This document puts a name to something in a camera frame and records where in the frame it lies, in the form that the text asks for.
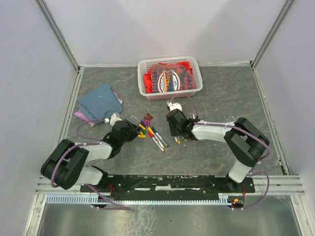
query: stone surface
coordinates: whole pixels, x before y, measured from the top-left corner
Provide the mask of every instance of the stone surface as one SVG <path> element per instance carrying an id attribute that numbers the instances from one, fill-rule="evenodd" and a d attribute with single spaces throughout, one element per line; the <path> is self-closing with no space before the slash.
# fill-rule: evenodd
<path id="1" fill-rule="evenodd" d="M 263 111 L 258 89 L 249 66 L 200 67 L 203 89 L 192 98 L 197 104 L 199 117 L 205 121 L 228 122 L 245 117 L 271 141 L 272 154 L 255 170 L 266 170 L 270 175 L 281 175 L 280 164 L 274 151 L 267 119 Z M 109 83 L 123 100 L 122 119 L 134 115 L 142 119 L 147 112 L 154 116 L 151 125 L 170 144 L 162 153 L 154 141 L 147 137 L 126 143 L 121 152 L 110 160 L 97 160 L 93 164 L 111 174 L 177 174 L 177 175 L 225 175 L 236 160 L 227 144 L 215 141 L 182 141 L 175 143 L 170 136 L 166 114 L 166 99 L 149 101 L 139 93 L 137 68 L 96 67 L 85 68 L 78 99 L 98 86 Z M 183 112 L 192 117 L 193 106 L 188 98 L 176 98 Z M 86 142 L 79 138 L 76 129 L 81 120 L 72 116 L 67 138 Z M 109 124 L 94 127 L 85 125 L 84 135 L 103 138 L 111 130 Z"/>

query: blue cloth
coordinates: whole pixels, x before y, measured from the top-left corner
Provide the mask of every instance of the blue cloth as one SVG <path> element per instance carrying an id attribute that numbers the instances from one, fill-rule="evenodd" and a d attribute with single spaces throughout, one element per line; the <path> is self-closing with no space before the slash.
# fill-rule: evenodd
<path id="1" fill-rule="evenodd" d="M 79 99 L 78 108 L 88 119 L 110 118 L 115 112 L 122 112 L 123 106 L 108 83 L 101 85 Z"/>

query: plastic basket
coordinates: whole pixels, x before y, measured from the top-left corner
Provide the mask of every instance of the plastic basket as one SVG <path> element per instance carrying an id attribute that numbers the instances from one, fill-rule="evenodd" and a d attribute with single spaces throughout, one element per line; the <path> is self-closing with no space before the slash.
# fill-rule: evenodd
<path id="1" fill-rule="evenodd" d="M 183 91 L 173 91 L 173 92 L 160 92 L 160 93 L 146 93 L 143 75 L 149 71 L 149 69 L 156 63 L 165 63 L 165 64 L 176 64 L 181 61 L 189 61 L 190 67 L 192 68 L 193 79 L 196 84 L 195 89 L 183 90 Z M 148 59 L 142 60 L 138 63 L 138 86 L 141 95 L 145 96 L 149 100 L 156 99 L 166 99 L 171 98 L 176 94 L 187 94 L 188 96 L 193 96 L 197 91 L 202 89 L 202 78 L 199 70 L 198 63 L 194 57 L 173 57 L 173 58 L 158 58 L 158 59 Z"/>

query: printed logo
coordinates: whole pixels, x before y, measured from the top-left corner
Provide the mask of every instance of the printed logo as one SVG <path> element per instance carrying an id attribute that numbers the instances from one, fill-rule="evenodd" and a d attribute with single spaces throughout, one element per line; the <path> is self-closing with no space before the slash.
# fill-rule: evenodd
<path id="1" fill-rule="evenodd" d="M 159 76 L 157 87 L 159 92 L 173 92 L 181 88 L 179 76 L 173 70 L 166 71 Z"/>

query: red cloth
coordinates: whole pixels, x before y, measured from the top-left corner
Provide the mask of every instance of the red cloth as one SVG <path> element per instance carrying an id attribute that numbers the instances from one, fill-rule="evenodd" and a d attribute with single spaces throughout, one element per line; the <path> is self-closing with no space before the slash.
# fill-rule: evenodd
<path id="1" fill-rule="evenodd" d="M 166 75 L 165 77 L 167 77 L 167 75 L 171 77 L 171 83 L 169 83 L 169 81 L 166 82 L 164 75 Z M 143 75 L 143 80 L 146 87 L 146 93 L 189 90 L 196 88 L 192 68 L 189 66 L 189 61 L 183 61 L 177 64 L 155 64 L 150 68 L 147 74 Z"/>

